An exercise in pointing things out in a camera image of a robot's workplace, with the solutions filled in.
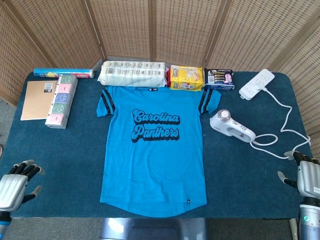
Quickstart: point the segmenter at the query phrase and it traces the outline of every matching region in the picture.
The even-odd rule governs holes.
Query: table
[[[267,93],[260,92],[251,101],[240,98],[239,89],[256,74],[235,72],[235,89],[221,91],[220,104],[213,114],[227,109],[235,120],[257,135],[276,134],[278,142],[265,149],[283,155],[304,140],[294,133],[280,133],[288,109],[279,106]],[[26,78],[0,162],[0,173],[7,173],[15,163],[35,159],[46,175],[38,174],[32,179],[27,191],[31,192],[37,185],[42,185],[43,190],[36,199],[14,212],[13,217],[139,217],[99,202],[111,116],[96,116],[104,87],[97,82],[98,76],[99,72],[95,72],[94,79],[79,79],[66,129],[49,128],[45,120],[20,121],[27,82],[45,80],[34,77],[33,73]],[[305,134],[289,78],[275,73],[267,88],[280,102],[293,106],[286,128]],[[179,217],[296,218],[302,198],[277,175],[277,171],[282,171],[296,179],[295,162],[254,150],[248,143],[214,131],[209,117],[208,113],[200,117],[207,205]],[[299,150],[311,156],[308,145]]]

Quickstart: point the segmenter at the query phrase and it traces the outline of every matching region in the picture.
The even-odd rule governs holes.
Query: blue t-shirt
[[[113,116],[100,202],[147,217],[207,204],[200,114],[219,101],[212,89],[105,87],[96,114]]]

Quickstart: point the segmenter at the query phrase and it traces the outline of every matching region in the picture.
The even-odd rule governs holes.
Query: white cable
[[[310,137],[309,137],[309,136],[306,136],[306,137],[305,137],[305,136],[303,136],[301,133],[299,133],[299,132],[297,132],[297,131],[295,131],[295,130],[292,130],[292,129],[284,129],[285,126],[286,126],[286,124],[287,124],[287,122],[288,122],[288,118],[289,118],[289,115],[290,115],[290,113],[291,113],[291,111],[292,111],[292,107],[291,107],[291,106],[288,106],[288,105],[284,105],[284,104],[282,104],[281,102],[279,102],[278,99],[276,99],[276,97],[275,97],[271,92],[269,92],[265,87],[259,87],[259,88],[260,88],[261,90],[267,92],[267,93],[276,101],[277,104],[279,104],[280,106],[282,106],[282,107],[284,107],[284,108],[288,108],[288,109],[289,109],[288,113],[286,114],[284,124],[283,124],[283,126],[281,127],[281,129],[280,129],[280,132],[281,132],[281,133],[283,133],[283,132],[295,133],[295,134],[297,134],[297,135],[299,135],[300,137],[302,137],[302,138],[305,139],[305,141],[304,141],[303,143],[295,146],[295,147],[292,149],[292,151],[295,151],[297,148],[301,147],[302,145],[308,144],[308,143],[309,143],[309,145],[311,145],[311,143],[310,143]],[[253,148],[256,149],[256,150],[265,152],[265,153],[270,154],[270,155],[272,155],[272,156],[274,156],[274,157],[276,157],[276,158],[279,158],[279,159],[288,159],[288,158],[289,158],[288,156],[285,156],[285,157],[284,157],[284,156],[278,156],[278,155],[276,155],[276,154],[274,154],[274,153],[272,153],[272,152],[270,152],[270,151],[267,151],[267,150],[264,150],[264,149],[262,149],[262,148],[258,148],[258,147],[253,146],[253,144],[258,145],[258,146],[269,146],[269,145],[275,144],[275,143],[278,141],[278,137],[277,137],[276,135],[274,135],[274,134],[262,134],[262,135],[256,136],[255,138],[257,139],[257,138],[264,137],[264,136],[272,136],[272,137],[275,138],[275,140],[272,141],[272,142],[270,142],[270,143],[258,143],[258,142],[256,142],[256,141],[253,141],[253,142],[250,142],[250,146],[253,147]]]

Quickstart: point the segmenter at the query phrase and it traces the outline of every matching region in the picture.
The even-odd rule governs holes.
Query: kraft paper notebook
[[[21,121],[47,118],[56,84],[56,80],[28,81]]]

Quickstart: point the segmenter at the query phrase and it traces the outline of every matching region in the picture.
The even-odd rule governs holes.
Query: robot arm
[[[304,197],[299,212],[301,239],[320,240],[320,163],[298,151],[286,152],[285,155],[298,165],[297,181],[286,178],[281,171],[278,171],[278,176]]]
[[[0,180],[0,240],[11,223],[11,212],[34,199],[42,190],[39,185],[32,193],[25,195],[29,181],[37,173],[45,174],[45,171],[34,163],[34,160],[28,160],[15,164]]]

